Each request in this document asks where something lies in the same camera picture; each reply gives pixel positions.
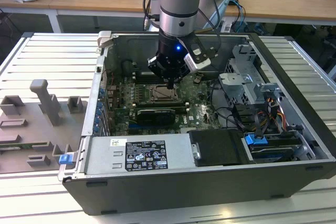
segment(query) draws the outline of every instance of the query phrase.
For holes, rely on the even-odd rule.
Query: blue latch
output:
[[[250,144],[268,144],[267,139],[265,137],[256,138],[254,134],[247,134],[247,136],[245,136],[245,140],[246,140],[247,145],[250,145]]]
[[[58,163],[60,165],[72,165],[73,154],[62,154],[59,157]]]

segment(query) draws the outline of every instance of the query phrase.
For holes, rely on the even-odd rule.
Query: gray plastic part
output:
[[[47,80],[35,79],[30,85],[30,90],[37,94],[43,110],[48,115],[50,122],[53,126],[59,124],[59,115],[58,110],[54,106],[54,102],[50,98],[50,95],[47,90],[48,82]]]
[[[57,111],[57,113],[58,113],[59,110],[60,110],[60,108],[61,108],[61,106],[60,106],[60,104],[59,104],[59,102],[58,102],[58,100],[57,100],[57,97],[56,97],[54,94],[51,94],[51,95],[50,95],[50,98],[51,98],[51,102],[52,102],[53,108],[54,108],[55,111]],[[45,114],[46,111],[43,109],[42,104],[39,104],[39,107],[40,107],[42,113]]]
[[[54,148],[54,146],[51,142],[48,142],[47,144],[43,145],[33,145],[32,148],[36,151],[45,152],[45,151],[51,151]]]
[[[68,108],[69,108],[70,114],[83,113],[84,106],[82,103],[82,99],[80,97],[69,97]]]
[[[65,151],[64,151],[64,153],[68,153],[68,152],[73,152],[73,150],[72,150],[70,144],[67,144],[67,146],[65,147]]]
[[[13,144],[21,141],[20,135],[0,136],[0,144]]]
[[[0,121],[0,128],[18,128],[27,126],[28,122],[26,119],[12,119],[12,120],[2,120]]]
[[[51,156],[58,162],[59,160],[59,156],[64,154],[61,149],[59,148],[59,146],[57,144],[55,144],[54,149],[52,151],[53,153],[51,154]]]
[[[0,109],[3,110],[5,115],[19,115],[17,106],[24,106],[21,98],[18,95],[7,95],[3,98]]]
[[[1,121],[8,120],[22,120],[25,119],[28,124],[25,127],[15,128],[1,128],[0,135],[20,135],[22,137],[19,144],[32,144],[36,143],[36,147],[30,149],[10,150],[3,151],[0,156],[0,174],[5,173],[21,173],[21,172],[36,172],[42,170],[58,170],[58,160],[51,156],[54,145],[64,151],[66,145],[70,144],[72,148],[78,148],[83,128],[83,121],[85,117],[85,110],[87,101],[83,101],[84,113],[70,114],[67,100],[59,102],[61,108],[59,110],[59,117],[61,123],[59,126],[54,127],[47,114],[41,112],[40,103],[25,103],[25,106],[17,107],[20,115],[6,116],[4,113],[0,116]],[[51,142],[53,145],[41,147],[37,146],[38,143]],[[27,157],[29,155],[42,155],[45,154],[50,158],[49,166],[36,166],[31,167],[27,164]]]
[[[49,166],[50,159],[47,155],[29,155],[27,159],[28,165],[34,166]]]

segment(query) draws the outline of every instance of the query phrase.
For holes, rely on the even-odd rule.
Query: barcode sticker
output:
[[[126,146],[127,138],[112,138],[110,146]]]

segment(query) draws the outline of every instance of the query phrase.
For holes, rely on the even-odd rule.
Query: black plastic cover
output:
[[[201,159],[195,160],[196,166],[249,164],[241,140],[244,136],[237,130],[190,131],[189,136],[201,154]]]

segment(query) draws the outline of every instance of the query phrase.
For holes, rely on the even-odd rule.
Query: side panel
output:
[[[89,215],[206,206],[290,197],[334,167],[287,166],[128,178],[81,179],[63,185]]]

